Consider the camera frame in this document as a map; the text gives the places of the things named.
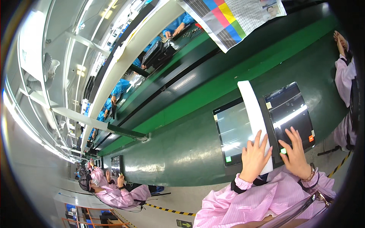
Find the display screen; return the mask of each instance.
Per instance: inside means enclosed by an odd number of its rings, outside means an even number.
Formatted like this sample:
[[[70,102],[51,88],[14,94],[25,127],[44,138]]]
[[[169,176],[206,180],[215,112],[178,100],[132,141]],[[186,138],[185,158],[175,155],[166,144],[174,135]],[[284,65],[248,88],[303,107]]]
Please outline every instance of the display screen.
[[[242,98],[213,111],[225,166],[242,163],[242,148],[254,141],[249,117]]]
[[[119,177],[120,174],[120,156],[112,157],[112,176]]]
[[[290,129],[292,126],[298,130],[304,150],[315,145],[315,135],[308,107],[296,82],[273,91],[264,98],[276,140],[281,139],[291,146],[291,140],[285,133],[285,129]],[[278,146],[280,153],[286,154],[286,150],[280,144]]]

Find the wristwatch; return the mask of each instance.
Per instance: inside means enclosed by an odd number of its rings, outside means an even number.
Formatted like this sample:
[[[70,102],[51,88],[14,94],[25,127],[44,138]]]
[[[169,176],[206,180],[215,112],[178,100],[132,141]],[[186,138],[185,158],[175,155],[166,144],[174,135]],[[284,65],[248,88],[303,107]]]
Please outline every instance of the wristwatch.
[[[313,178],[313,176],[314,176],[314,174],[316,172],[316,168],[315,168],[313,162],[311,162],[310,166],[311,166],[312,173],[311,173],[311,175],[307,179],[302,180],[304,182],[310,181]]]

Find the hand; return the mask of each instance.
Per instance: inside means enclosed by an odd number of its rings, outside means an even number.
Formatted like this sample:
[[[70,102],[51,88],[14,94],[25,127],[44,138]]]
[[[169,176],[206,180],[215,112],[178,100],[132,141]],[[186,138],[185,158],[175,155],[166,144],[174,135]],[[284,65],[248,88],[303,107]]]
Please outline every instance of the hand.
[[[110,172],[109,172],[109,170],[106,170],[106,172],[105,172],[105,176],[106,176],[106,178],[107,178],[107,181],[108,181],[108,183],[111,181],[111,176],[110,176]]]
[[[338,51],[340,52],[340,54],[345,56],[345,51],[343,49],[340,39],[337,39],[337,48],[338,48]]]
[[[169,31],[166,31],[165,32],[165,37],[169,39],[171,37],[171,33]]]
[[[261,173],[270,159],[273,150],[273,147],[271,146],[265,156],[268,135],[265,134],[264,140],[262,141],[261,146],[259,146],[261,132],[261,130],[257,132],[254,144],[249,140],[247,141],[247,149],[242,149],[242,172],[239,175],[239,178],[249,183],[252,183]]]
[[[300,177],[302,180],[306,180],[311,176],[312,169],[304,156],[303,144],[298,130],[296,131],[293,127],[291,127],[290,130],[291,131],[285,129],[285,132],[292,141],[293,148],[286,142],[279,140],[280,145],[287,150],[289,159],[285,154],[280,153],[280,156],[283,159],[285,166],[292,174]]]
[[[113,104],[113,105],[115,105],[115,104],[116,104],[116,97],[115,97],[115,96],[112,96],[112,98],[111,98],[111,102],[112,102],[112,104]]]
[[[339,39],[342,46],[347,50],[347,41],[345,38],[337,31],[333,33],[333,38],[335,39],[335,42],[337,43],[337,40]]]
[[[123,187],[123,184],[124,184],[124,176],[123,176],[123,174],[120,174],[119,175],[117,182],[118,182],[117,185],[118,185],[119,188]]]
[[[172,34],[173,36],[176,36],[177,34],[179,34],[183,29],[185,28],[185,23],[182,22],[179,27],[177,27],[177,29],[175,29],[174,34]]]

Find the photo of person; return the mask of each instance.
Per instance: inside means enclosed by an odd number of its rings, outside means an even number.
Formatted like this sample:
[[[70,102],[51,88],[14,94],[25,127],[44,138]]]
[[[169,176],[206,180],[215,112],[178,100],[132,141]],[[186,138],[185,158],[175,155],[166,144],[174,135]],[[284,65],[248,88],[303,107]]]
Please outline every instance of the photo of person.
[[[262,17],[265,21],[282,16],[276,0],[260,0],[260,6],[262,8]]]

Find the green workbench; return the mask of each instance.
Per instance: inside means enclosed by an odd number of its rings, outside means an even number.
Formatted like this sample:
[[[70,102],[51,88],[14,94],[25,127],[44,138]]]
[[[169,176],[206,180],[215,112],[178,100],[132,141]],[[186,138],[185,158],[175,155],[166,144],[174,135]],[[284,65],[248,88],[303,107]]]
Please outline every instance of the green workbench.
[[[199,186],[231,181],[233,176],[225,175],[212,111],[241,96],[237,88],[241,80],[250,80],[257,97],[296,81],[308,105],[316,142],[321,142],[347,113],[334,83],[338,58],[334,28],[335,23],[328,21],[308,26],[192,91],[147,121],[157,126],[149,141],[104,153],[104,164],[110,167],[111,157],[122,154],[126,179],[136,183]],[[315,31],[325,32],[314,39]],[[310,39],[314,39],[310,45],[304,44]]]

